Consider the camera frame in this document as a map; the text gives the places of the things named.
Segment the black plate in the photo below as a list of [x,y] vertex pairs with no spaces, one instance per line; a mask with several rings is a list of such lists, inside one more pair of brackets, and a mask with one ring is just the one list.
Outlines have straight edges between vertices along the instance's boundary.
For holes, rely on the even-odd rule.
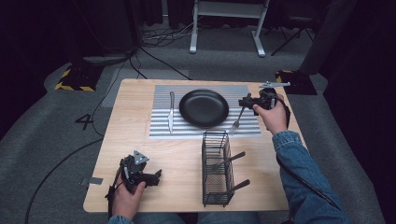
[[211,128],[227,119],[227,101],[215,91],[195,90],[183,96],[178,106],[181,116],[190,124]]

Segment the utensil holder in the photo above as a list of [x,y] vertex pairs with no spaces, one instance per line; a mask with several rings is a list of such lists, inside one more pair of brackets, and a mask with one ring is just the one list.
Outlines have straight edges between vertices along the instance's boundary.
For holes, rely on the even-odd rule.
[[228,134],[205,132],[202,142],[203,204],[225,207],[234,195],[233,164],[224,160],[231,157]]

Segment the denim jacket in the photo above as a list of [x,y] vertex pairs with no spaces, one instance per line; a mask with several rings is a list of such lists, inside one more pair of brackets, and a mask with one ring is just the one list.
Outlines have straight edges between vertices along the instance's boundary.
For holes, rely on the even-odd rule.
[[[273,136],[273,142],[276,155],[286,167],[341,208],[340,199],[303,146],[299,134],[291,131],[277,133]],[[295,223],[351,223],[343,211],[330,205],[283,169],[280,169],[280,178],[289,202],[290,218]],[[133,224],[131,220],[119,216],[108,221],[108,224],[116,223]]]

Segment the white metal frame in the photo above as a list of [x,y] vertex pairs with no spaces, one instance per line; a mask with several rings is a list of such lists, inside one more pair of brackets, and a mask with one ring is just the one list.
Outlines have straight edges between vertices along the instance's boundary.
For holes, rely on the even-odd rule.
[[198,39],[198,15],[203,16],[223,16],[223,17],[239,17],[239,18],[253,18],[259,19],[259,24],[256,31],[252,31],[254,43],[256,44],[257,52],[260,57],[265,56],[262,42],[260,41],[260,32],[262,30],[262,23],[264,22],[267,13],[269,0],[264,4],[242,4],[242,3],[224,3],[224,2],[205,2],[195,0],[193,27],[191,35],[190,53],[197,51]]

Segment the hand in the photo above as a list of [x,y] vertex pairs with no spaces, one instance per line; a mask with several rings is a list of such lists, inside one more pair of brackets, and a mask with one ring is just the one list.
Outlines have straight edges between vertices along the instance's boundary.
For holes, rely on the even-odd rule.
[[113,201],[113,216],[122,216],[130,220],[134,218],[139,208],[140,199],[142,198],[143,191],[145,190],[146,183],[141,182],[133,193],[129,192],[122,183],[121,176],[117,180],[117,189],[114,192]]
[[[283,100],[283,95],[278,94],[277,97]],[[262,117],[265,126],[272,135],[288,129],[286,124],[286,111],[280,102],[277,102],[276,106],[270,110],[263,109],[259,105],[254,105],[253,109]]]

